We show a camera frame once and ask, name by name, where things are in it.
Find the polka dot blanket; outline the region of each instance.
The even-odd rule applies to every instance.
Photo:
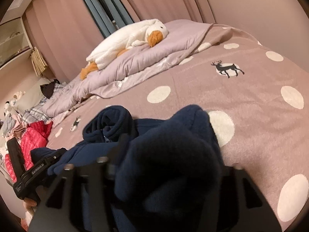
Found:
[[[225,164],[244,166],[284,231],[309,189],[308,81],[307,72],[248,33],[212,25],[179,65],[113,98],[92,96],[75,107],[52,130],[47,146],[72,147],[82,140],[84,126],[109,105],[124,106],[134,118],[167,119],[197,104],[210,115]]]

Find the plush duck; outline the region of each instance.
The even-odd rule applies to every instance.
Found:
[[[155,46],[166,38],[168,30],[158,19],[126,25],[104,39],[86,58],[88,65],[80,73],[81,80],[94,70],[102,70],[115,58],[133,48],[148,43]]]

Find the lavender comforter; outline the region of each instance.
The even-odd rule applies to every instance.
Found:
[[[134,47],[112,61],[105,69],[91,72],[83,81],[77,76],[46,102],[42,112],[53,118],[69,110],[89,94],[110,98],[128,90],[179,64],[200,46],[211,26],[189,20],[175,20],[165,25],[169,35],[159,44],[152,48],[147,44]]]

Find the deer print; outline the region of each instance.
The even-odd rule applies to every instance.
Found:
[[[227,75],[228,78],[230,78],[230,75],[229,75],[228,72],[227,72],[227,70],[229,70],[229,69],[235,71],[236,76],[238,76],[237,70],[240,70],[243,74],[245,74],[241,69],[238,69],[238,68],[235,66],[235,64],[232,64],[232,65],[230,65],[230,66],[222,66],[221,63],[222,63],[222,61],[220,60],[220,61],[217,61],[217,64],[215,64],[214,62],[212,62],[211,65],[212,65],[212,66],[216,66],[218,72],[219,72],[220,74],[222,74],[222,75]]]

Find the gray cloth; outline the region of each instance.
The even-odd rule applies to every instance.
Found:
[[[4,120],[3,123],[3,136],[6,137],[6,135],[12,130],[16,123],[16,120],[12,118],[12,115],[9,113]]]

